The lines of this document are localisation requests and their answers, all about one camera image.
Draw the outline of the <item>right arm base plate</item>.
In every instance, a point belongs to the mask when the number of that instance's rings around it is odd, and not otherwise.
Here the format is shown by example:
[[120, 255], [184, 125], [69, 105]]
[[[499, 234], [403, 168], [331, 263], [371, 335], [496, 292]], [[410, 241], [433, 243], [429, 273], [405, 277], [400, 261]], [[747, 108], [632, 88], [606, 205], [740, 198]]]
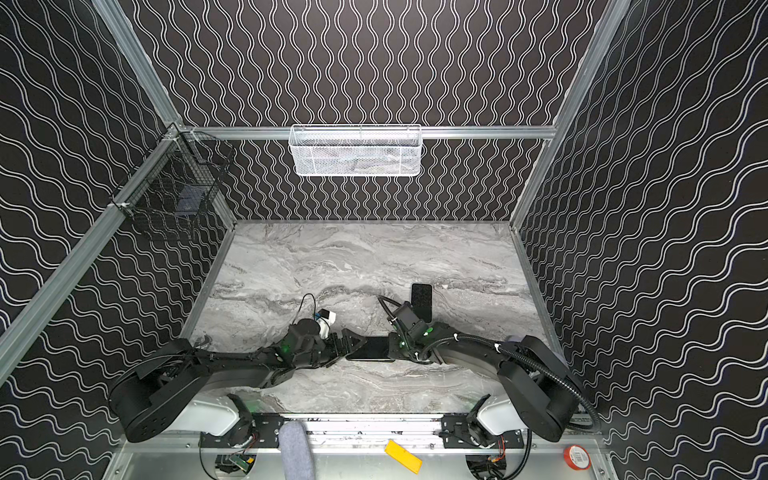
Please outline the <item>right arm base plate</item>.
[[507, 449], [522, 449], [525, 446], [520, 430], [494, 435], [486, 431], [478, 421], [469, 420], [467, 414], [443, 415], [437, 435], [446, 449], [499, 448], [501, 439]]

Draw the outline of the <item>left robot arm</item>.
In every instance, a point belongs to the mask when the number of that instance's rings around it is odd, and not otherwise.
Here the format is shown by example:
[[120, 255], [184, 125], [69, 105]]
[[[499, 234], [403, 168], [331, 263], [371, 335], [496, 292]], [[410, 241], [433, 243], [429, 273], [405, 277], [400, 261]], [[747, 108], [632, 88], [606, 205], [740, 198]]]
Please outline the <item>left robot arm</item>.
[[204, 392], [271, 388], [297, 370], [330, 367], [367, 342], [367, 337], [347, 328], [322, 336], [318, 322], [309, 318], [291, 324], [274, 343], [247, 353], [206, 350], [177, 339], [115, 381], [107, 403], [127, 440], [139, 443], [180, 430], [182, 412]]

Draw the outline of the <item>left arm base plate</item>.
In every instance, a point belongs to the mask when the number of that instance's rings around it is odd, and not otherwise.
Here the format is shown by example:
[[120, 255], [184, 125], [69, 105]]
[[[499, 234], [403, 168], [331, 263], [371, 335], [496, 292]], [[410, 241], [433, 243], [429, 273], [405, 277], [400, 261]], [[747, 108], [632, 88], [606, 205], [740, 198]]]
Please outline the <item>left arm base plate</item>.
[[201, 445], [204, 449], [246, 451], [262, 448], [279, 447], [279, 430], [287, 419], [276, 413], [254, 414], [248, 430], [237, 434], [238, 441], [233, 443], [229, 434], [214, 437], [204, 433]]

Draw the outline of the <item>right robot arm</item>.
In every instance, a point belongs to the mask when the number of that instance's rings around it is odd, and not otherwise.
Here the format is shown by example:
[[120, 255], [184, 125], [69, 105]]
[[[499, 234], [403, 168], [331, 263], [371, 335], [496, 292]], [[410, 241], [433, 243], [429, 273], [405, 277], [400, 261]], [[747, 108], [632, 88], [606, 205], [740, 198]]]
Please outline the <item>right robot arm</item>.
[[398, 337], [397, 351], [421, 364], [448, 364], [497, 380], [522, 423], [557, 442], [567, 430], [599, 433], [602, 421], [581, 384], [539, 338], [490, 340], [419, 317], [409, 302], [377, 300]]

